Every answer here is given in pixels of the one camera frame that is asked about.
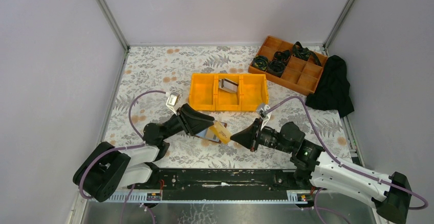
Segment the brown leather card holder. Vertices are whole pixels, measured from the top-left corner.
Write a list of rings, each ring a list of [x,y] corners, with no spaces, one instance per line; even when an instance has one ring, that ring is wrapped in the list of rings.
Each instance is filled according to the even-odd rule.
[[[216,141],[216,136],[212,133],[212,131],[209,128],[203,130],[202,132],[200,132],[200,133],[198,133],[198,134],[196,134],[194,136],[198,137],[198,138],[201,138],[201,139],[204,139],[204,140],[208,140],[208,141],[211,141],[211,142],[218,143]]]

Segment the gold VIP credit card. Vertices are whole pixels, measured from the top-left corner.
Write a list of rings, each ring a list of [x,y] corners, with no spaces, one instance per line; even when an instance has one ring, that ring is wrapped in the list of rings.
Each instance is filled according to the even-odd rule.
[[[220,121],[214,121],[213,125],[209,127],[212,133],[216,136],[216,141],[220,144],[228,144],[231,139],[232,133],[227,129],[227,124]]]

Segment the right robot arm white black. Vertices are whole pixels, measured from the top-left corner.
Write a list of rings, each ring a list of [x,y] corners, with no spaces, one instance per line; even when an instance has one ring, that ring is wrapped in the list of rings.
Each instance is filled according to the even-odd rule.
[[[256,151],[259,145],[290,154],[296,167],[293,182],[301,188],[325,188],[354,198],[376,209],[378,215],[393,223],[406,223],[411,195],[407,177],[368,170],[342,159],[332,158],[326,150],[307,139],[293,122],[280,131],[262,126],[255,119],[231,140]]]

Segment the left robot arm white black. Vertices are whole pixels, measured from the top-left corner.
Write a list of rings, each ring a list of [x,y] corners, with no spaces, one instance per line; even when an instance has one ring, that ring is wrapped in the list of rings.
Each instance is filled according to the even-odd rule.
[[[163,158],[169,149],[165,139],[184,131],[189,136],[214,124],[214,117],[184,104],[164,123],[149,123],[138,145],[114,147],[101,142],[73,176],[82,197],[104,202],[121,187],[146,183],[153,173],[150,163]]]

